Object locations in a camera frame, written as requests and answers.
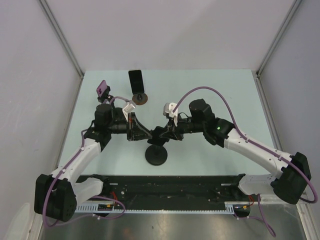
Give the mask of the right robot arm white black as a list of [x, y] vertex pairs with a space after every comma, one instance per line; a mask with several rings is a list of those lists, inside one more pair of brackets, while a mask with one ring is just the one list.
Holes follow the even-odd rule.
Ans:
[[241, 154], [268, 171], [267, 175], [241, 175], [230, 188], [231, 196], [242, 201], [248, 195], [275, 194], [288, 204], [295, 205], [311, 180], [307, 157], [271, 148], [236, 129], [234, 123], [216, 117], [204, 99], [189, 104], [190, 117], [181, 118], [177, 104], [166, 103], [163, 115], [168, 124], [161, 138], [181, 141], [185, 134], [202, 133], [207, 142]]

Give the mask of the black ball-joint phone stand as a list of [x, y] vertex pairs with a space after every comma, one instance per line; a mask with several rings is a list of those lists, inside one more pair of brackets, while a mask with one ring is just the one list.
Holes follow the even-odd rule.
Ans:
[[97, 97], [97, 100], [100, 104], [109, 103], [112, 100], [114, 96], [110, 95], [110, 91], [110, 86], [107, 86], [107, 90], [103, 93], [103, 95], [101, 97]]

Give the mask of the black smartphone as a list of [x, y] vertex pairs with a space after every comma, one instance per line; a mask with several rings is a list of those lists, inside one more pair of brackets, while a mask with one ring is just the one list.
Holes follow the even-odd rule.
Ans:
[[163, 127], [155, 127], [155, 129], [151, 131], [152, 138], [148, 139], [147, 143], [159, 147], [163, 146], [167, 142], [167, 139], [160, 137], [164, 130], [165, 129]]

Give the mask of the purple smartphone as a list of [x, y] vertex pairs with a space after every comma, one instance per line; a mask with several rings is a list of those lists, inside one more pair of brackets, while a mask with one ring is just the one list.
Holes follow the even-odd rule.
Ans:
[[102, 97], [104, 92], [107, 90], [107, 88], [108, 88], [108, 85], [107, 85], [106, 81], [102, 80], [101, 83], [96, 88], [96, 93], [97, 93], [98, 97]]

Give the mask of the black phone stand round base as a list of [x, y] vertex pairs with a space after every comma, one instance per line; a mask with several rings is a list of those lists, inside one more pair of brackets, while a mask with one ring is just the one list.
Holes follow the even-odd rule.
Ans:
[[150, 144], [145, 151], [146, 161], [153, 166], [160, 166], [166, 162], [168, 152], [164, 146]]

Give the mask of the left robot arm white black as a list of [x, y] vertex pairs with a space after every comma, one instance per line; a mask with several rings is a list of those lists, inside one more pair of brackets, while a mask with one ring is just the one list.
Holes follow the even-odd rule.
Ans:
[[65, 165], [57, 167], [51, 174], [41, 174], [35, 182], [34, 211], [57, 221], [67, 222], [77, 207], [97, 197], [105, 200], [111, 188], [106, 178], [93, 175], [83, 182], [78, 178], [105, 149], [113, 134], [125, 134], [128, 141], [152, 138], [150, 130], [144, 127], [134, 113], [136, 105], [128, 101], [124, 107], [113, 107], [102, 103], [96, 107], [94, 120], [81, 131], [81, 145]]

